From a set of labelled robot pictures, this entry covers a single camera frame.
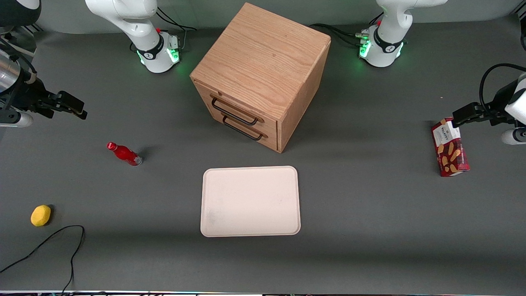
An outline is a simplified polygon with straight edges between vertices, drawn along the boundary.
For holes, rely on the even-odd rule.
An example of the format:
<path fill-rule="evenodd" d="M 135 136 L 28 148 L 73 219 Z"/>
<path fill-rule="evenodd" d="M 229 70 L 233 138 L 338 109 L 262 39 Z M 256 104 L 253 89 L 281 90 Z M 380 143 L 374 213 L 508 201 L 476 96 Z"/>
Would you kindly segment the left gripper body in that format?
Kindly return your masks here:
<path fill-rule="evenodd" d="M 525 126 L 525 75 L 522 73 L 518 79 L 496 92 L 490 102 L 490 112 L 494 116 L 490 119 L 491 126 L 501 123 Z"/>

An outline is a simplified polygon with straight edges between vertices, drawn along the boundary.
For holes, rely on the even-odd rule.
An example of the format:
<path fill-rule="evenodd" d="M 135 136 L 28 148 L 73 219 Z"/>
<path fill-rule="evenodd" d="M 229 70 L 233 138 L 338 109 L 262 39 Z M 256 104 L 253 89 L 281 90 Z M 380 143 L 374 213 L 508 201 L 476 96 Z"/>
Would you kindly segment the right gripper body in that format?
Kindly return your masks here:
<path fill-rule="evenodd" d="M 1 120 L 33 120 L 28 112 L 49 118 L 54 95 L 37 79 L 27 84 L 21 79 L 1 78 Z"/>

